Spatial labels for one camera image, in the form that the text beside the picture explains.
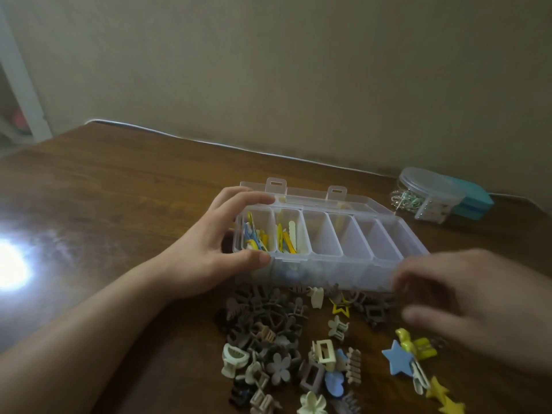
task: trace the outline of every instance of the yellow star clip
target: yellow star clip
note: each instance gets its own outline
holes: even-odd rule
[[[449,392],[447,388],[439,383],[437,378],[433,376],[430,381],[431,388],[425,393],[426,398],[437,398],[441,404],[446,407],[446,400],[449,399],[446,394]]]
[[[347,305],[343,305],[343,304],[336,305],[335,302],[332,301],[331,299],[329,301],[333,304],[333,310],[332,310],[333,314],[342,313],[347,318],[350,318],[349,307]]]
[[[454,402],[446,396],[445,403],[443,404],[443,407],[439,408],[439,412],[442,412],[443,414],[464,414],[465,408],[466,405],[464,403]]]

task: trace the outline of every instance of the right hand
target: right hand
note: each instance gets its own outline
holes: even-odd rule
[[[524,370],[552,373],[552,280],[485,250],[405,259],[395,292],[403,319]],[[454,297],[460,314],[443,308]]]

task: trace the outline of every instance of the plastic organizer box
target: plastic organizer box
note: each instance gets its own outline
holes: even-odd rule
[[[273,194],[269,206],[248,206],[236,218],[233,250],[246,247],[244,225],[251,211],[256,229],[268,235],[268,266],[236,277],[238,283],[273,286],[325,286],[340,289],[389,291],[391,274],[408,256],[427,254],[426,248],[402,218],[366,197],[347,194],[347,188],[328,191],[287,187],[283,179],[266,184],[243,181],[240,186]],[[296,254],[277,247],[277,224],[296,224]]]

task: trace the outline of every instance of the table surface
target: table surface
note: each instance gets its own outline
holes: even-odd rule
[[[169,246],[223,187],[268,177],[314,190],[345,185],[386,206],[395,187],[391,178],[106,124],[88,124],[0,161],[1,238],[20,250],[31,270],[24,286],[0,292],[0,350]],[[551,274],[552,220],[528,202],[497,199],[480,222],[453,216],[438,226],[403,217],[430,252],[482,247]],[[227,402],[231,381],[220,374],[225,338],[212,322],[231,290],[224,284],[166,308],[135,343],[94,412],[234,412]],[[437,412],[440,404],[418,396],[409,378],[389,374],[381,354],[401,326],[399,309],[379,332],[352,314],[344,347],[362,352],[355,393],[364,412]],[[309,315],[303,355],[311,340],[326,338],[332,317],[328,302]],[[552,401],[549,379],[454,343],[422,366],[468,412],[546,412]],[[293,385],[273,392],[285,413],[300,407],[300,394]]]

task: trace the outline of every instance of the container lid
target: container lid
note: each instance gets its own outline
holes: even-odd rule
[[[426,198],[432,196],[445,200],[462,201],[466,197],[464,189],[444,175],[417,167],[406,167],[398,179],[414,193]]]

